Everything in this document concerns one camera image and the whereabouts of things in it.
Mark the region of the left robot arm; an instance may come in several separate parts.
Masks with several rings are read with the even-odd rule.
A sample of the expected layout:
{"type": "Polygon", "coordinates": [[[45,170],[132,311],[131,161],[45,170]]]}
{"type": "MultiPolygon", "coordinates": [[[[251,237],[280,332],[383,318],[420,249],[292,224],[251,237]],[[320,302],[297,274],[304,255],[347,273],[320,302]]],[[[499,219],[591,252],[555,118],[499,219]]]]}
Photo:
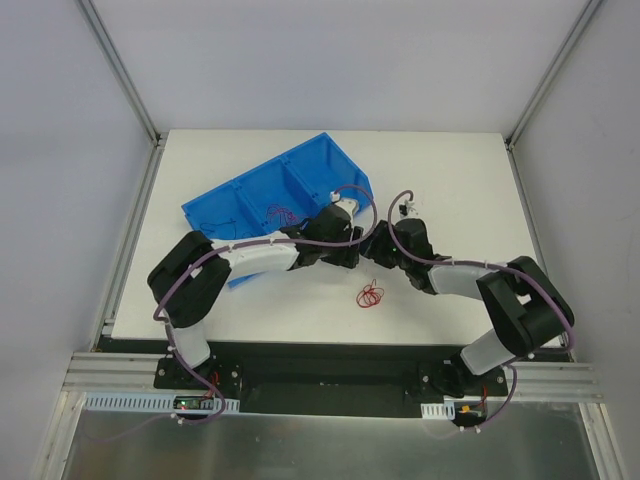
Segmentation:
{"type": "Polygon", "coordinates": [[[211,349],[204,318],[222,288],[233,280],[270,271],[290,271],[323,260],[344,268],[357,265],[362,229],[353,225],[359,204],[338,200],[313,218],[238,244],[217,245],[203,233],[186,234],[147,277],[155,315],[168,325],[170,346],[181,356],[176,375],[188,388],[211,377],[211,349]]]}

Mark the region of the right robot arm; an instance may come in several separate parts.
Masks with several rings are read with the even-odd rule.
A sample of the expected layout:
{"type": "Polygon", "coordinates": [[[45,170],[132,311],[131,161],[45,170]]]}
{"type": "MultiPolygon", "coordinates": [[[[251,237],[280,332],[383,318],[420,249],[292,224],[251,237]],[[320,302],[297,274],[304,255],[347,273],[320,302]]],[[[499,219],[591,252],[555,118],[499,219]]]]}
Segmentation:
{"type": "Polygon", "coordinates": [[[484,304],[491,329],[430,375],[431,386],[454,398],[473,394],[486,374],[528,356],[574,326],[568,303],[535,260],[472,264],[434,252],[424,221],[381,221],[359,247],[360,255],[402,270],[410,284],[430,295],[455,295],[484,304]]]}

